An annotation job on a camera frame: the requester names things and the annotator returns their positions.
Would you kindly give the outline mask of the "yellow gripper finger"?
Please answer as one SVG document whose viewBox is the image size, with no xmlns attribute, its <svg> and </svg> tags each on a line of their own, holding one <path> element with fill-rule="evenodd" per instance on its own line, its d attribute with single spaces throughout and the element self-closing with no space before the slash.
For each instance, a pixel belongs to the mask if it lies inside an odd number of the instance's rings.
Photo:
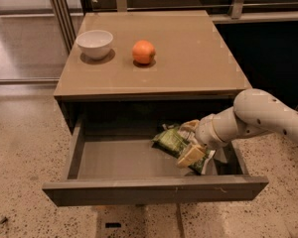
<svg viewBox="0 0 298 238">
<path fill-rule="evenodd" d="M 199 161 L 206 155 L 207 149 L 200 145 L 189 144 L 181 153 L 177 161 L 178 168 L 186 168 Z"/>
<path fill-rule="evenodd" d="M 185 122 L 180 126 L 180 131 L 195 132 L 199 123 L 198 119 Z"/>
</svg>

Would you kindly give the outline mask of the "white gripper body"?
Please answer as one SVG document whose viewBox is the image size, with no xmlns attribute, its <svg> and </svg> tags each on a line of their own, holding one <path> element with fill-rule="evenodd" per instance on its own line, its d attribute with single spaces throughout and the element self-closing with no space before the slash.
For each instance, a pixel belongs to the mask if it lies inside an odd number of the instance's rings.
<svg viewBox="0 0 298 238">
<path fill-rule="evenodd" d="M 223 141 L 216 132 L 214 118 L 214 114 L 202 118 L 195 131 L 195 137 L 198 143 L 211 150 L 216 150 L 227 145 L 227 142 Z"/>
</svg>

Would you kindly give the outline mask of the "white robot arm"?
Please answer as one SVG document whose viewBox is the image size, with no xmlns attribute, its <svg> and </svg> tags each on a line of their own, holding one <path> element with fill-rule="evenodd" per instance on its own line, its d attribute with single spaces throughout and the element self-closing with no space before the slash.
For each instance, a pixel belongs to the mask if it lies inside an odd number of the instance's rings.
<svg viewBox="0 0 298 238">
<path fill-rule="evenodd" d="M 186 168 L 207 150 L 220 149 L 235 139 L 274 132 L 298 144 L 298 111 L 264 90 L 251 88 L 240 92 L 232 107 L 187 122 L 181 128 L 194 133 L 178 158 L 177 166 Z"/>
</svg>

